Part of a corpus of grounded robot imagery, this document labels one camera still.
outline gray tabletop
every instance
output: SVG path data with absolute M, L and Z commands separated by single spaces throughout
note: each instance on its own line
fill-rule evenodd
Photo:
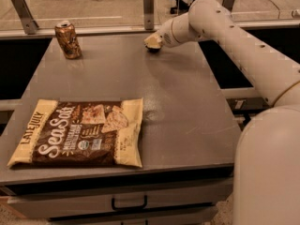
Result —
M 0 185 L 233 164 L 240 130 L 199 45 L 150 53 L 143 46 L 147 36 L 79 37 L 83 56 L 78 60 L 65 59 L 52 40 L 0 138 Z M 40 98 L 143 98 L 143 168 L 7 168 Z

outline drawer handle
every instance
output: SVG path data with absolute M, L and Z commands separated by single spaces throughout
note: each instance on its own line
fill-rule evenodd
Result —
M 148 223 L 148 220 L 146 220 L 146 221 L 144 222 L 144 225 L 148 225 L 148 224 L 149 224 L 149 223 Z
M 148 203 L 148 198 L 147 196 L 143 196 L 143 204 L 140 205 L 140 206 L 129 206 L 129 207 L 116 207 L 115 206 L 115 199 L 112 198 L 112 209 L 114 211 L 131 211 L 131 210 L 141 210 L 141 209 L 144 209 Z

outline floor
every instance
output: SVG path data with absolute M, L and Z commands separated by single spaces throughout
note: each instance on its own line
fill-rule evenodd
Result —
M 64 19 L 76 27 L 143 26 L 143 0 L 26 0 L 40 28 L 53 28 Z M 155 0 L 155 24 L 162 24 L 175 15 L 173 0 Z M 300 9 L 300 0 L 235 0 L 232 17 L 235 21 L 259 21 L 293 18 Z M 0 33 L 22 29 L 10 0 L 0 0 Z M 233 217 L 233 195 L 217 204 L 219 212 L 211 225 L 230 225 Z M 17 218 L 0 205 L 0 225 L 44 225 L 44 219 Z

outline soda can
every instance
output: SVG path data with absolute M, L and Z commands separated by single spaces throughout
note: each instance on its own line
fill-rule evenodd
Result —
M 82 55 L 81 47 L 75 32 L 74 25 L 69 21 L 62 21 L 55 26 L 57 41 L 68 59 L 78 58 Z

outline snack bag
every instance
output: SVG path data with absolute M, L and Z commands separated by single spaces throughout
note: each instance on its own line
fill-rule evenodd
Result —
M 8 166 L 122 164 L 141 167 L 143 100 L 39 100 Z

